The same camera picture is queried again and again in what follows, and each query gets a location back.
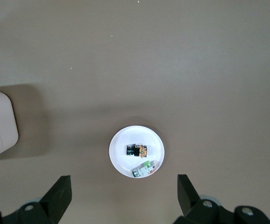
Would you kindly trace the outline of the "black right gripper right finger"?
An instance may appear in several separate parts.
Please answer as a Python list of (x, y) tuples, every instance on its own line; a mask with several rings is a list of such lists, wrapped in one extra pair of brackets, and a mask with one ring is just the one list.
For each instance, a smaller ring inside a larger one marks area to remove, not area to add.
[(201, 199), (187, 175), (177, 178), (178, 202), (182, 211), (174, 224), (222, 224), (216, 202)]

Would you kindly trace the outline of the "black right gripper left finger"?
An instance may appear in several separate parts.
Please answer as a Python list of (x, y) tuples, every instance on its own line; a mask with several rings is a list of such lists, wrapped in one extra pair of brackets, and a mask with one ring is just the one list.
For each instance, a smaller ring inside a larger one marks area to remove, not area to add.
[(18, 209), (19, 224), (58, 224), (72, 200), (71, 177), (61, 176), (38, 202)]

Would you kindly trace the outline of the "orange and black push-button switch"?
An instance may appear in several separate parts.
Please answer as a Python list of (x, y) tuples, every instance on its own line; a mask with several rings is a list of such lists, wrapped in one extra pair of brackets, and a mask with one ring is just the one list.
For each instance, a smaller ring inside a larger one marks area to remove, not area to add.
[(146, 158), (148, 154), (147, 146), (139, 144), (131, 144), (126, 147), (127, 156), (135, 156), (140, 158)]

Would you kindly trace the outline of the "pale pink round plate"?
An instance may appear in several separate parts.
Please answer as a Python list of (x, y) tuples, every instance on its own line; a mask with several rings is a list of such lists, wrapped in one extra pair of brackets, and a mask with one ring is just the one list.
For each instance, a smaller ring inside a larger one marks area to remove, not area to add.
[[(126, 147), (131, 144), (147, 146), (147, 157), (127, 156)], [(109, 145), (109, 158), (112, 165), (119, 173), (130, 178), (135, 178), (132, 170), (145, 161), (157, 161), (157, 171), (164, 161), (164, 156), (163, 141), (156, 132), (144, 126), (128, 126), (121, 129), (114, 135)]]

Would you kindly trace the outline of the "brown table cover sheet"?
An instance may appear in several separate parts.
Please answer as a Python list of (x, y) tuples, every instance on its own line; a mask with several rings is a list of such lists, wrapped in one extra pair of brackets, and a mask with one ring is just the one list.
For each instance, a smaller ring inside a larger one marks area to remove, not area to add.
[[(0, 0), (0, 92), (19, 132), (3, 215), (70, 175), (60, 224), (172, 224), (186, 174), (270, 219), (270, 0)], [(163, 141), (150, 176), (110, 161), (128, 126)]]

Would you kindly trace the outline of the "green and silver push-button switch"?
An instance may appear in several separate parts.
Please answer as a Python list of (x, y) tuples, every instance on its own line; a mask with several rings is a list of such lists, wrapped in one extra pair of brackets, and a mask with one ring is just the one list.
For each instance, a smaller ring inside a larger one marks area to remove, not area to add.
[(135, 178), (149, 176), (156, 171), (157, 164), (157, 161), (145, 161), (144, 163), (140, 164), (132, 170), (132, 175)]

